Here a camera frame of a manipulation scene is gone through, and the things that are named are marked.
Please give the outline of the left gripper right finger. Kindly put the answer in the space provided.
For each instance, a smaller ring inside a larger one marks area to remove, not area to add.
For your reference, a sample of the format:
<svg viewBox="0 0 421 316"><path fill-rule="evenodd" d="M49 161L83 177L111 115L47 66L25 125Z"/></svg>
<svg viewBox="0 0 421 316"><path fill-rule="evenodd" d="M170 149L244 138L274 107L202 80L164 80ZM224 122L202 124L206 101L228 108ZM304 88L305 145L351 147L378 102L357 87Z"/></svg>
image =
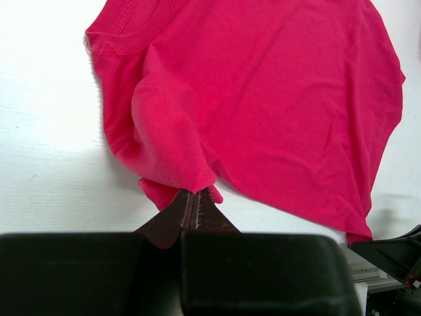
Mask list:
<svg viewBox="0 0 421 316"><path fill-rule="evenodd" d="M189 229L209 233L240 233L217 208L209 189L204 189L195 194Z"/></svg>

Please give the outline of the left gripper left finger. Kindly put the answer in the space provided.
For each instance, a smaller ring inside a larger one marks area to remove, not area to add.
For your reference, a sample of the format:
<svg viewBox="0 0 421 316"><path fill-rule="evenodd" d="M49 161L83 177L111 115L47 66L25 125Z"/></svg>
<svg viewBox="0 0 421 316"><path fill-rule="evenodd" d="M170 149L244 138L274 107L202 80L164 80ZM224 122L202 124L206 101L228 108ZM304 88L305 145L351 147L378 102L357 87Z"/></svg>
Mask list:
<svg viewBox="0 0 421 316"><path fill-rule="evenodd" d="M159 249L171 248L182 230L189 229L194 194L180 190L171 203L134 231Z"/></svg>

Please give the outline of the magenta t shirt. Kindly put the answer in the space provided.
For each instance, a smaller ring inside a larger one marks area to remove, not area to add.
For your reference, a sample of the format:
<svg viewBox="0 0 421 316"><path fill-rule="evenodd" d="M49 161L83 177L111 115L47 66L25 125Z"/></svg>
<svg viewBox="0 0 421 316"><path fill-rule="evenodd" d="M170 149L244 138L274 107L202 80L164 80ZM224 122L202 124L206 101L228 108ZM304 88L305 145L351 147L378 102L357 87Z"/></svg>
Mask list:
<svg viewBox="0 0 421 316"><path fill-rule="evenodd" d="M370 1L107 1L86 30L105 137L159 209L217 178L369 241L404 74Z"/></svg>

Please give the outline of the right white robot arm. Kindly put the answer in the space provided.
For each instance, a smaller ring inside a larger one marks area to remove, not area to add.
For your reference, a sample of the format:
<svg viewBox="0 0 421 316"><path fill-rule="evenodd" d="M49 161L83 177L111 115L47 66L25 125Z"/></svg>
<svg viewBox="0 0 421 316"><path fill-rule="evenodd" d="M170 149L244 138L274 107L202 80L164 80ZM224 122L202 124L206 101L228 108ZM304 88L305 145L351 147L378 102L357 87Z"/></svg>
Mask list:
<svg viewBox="0 0 421 316"><path fill-rule="evenodd" d="M353 280L368 285L366 315L420 314L420 225L396 238L355 242L349 249L370 264L351 268Z"/></svg>

